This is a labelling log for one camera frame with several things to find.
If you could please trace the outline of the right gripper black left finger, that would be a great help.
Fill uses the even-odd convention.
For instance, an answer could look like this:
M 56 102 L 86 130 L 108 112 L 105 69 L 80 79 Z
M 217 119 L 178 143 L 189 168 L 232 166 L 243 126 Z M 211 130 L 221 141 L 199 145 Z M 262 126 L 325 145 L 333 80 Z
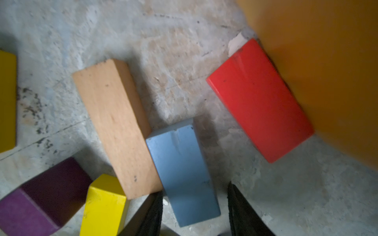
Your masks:
M 163 192 L 150 194 L 119 236 L 159 236 Z

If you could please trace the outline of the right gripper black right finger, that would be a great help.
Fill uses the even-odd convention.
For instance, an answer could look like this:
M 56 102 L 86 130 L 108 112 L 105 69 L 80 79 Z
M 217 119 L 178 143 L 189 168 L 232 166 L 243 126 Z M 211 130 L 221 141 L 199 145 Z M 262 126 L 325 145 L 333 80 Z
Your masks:
M 232 182 L 227 187 L 232 236 L 275 236 Z

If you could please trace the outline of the blue long block top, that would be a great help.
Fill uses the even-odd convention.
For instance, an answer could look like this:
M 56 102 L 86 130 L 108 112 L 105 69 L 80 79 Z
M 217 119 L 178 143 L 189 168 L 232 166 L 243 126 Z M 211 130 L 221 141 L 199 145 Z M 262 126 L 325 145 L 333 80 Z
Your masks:
M 221 215 L 193 118 L 152 132 L 146 144 L 180 227 Z

